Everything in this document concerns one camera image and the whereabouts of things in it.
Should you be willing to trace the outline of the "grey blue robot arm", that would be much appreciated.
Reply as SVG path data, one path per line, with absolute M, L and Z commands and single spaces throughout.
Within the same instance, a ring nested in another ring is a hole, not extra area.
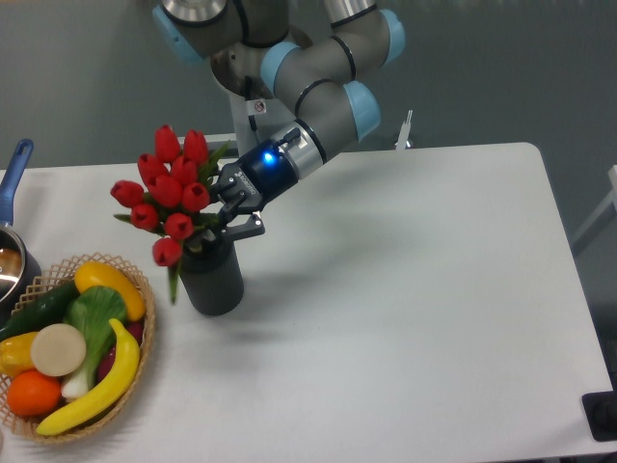
M 160 1 L 152 15 L 174 52 L 208 61 L 244 109 L 266 102 L 265 122 L 236 117 L 240 158 L 211 194 L 222 203 L 199 244 L 261 234 L 257 214 L 381 121 L 361 76 L 401 55 L 404 27 L 373 1 L 328 1 L 331 35 L 312 43 L 289 21 L 285 1 Z

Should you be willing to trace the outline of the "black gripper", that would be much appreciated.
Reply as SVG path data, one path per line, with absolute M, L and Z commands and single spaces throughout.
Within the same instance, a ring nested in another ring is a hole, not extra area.
M 218 212 L 221 223 L 230 223 L 238 215 L 249 215 L 239 225 L 217 225 L 204 233 L 206 241 L 238 241 L 265 234 L 258 213 L 294 186 L 298 176 L 288 159 L 283 141 L 266 140 L 223 165 L 216 171 L 210 192 L 222 204 Z

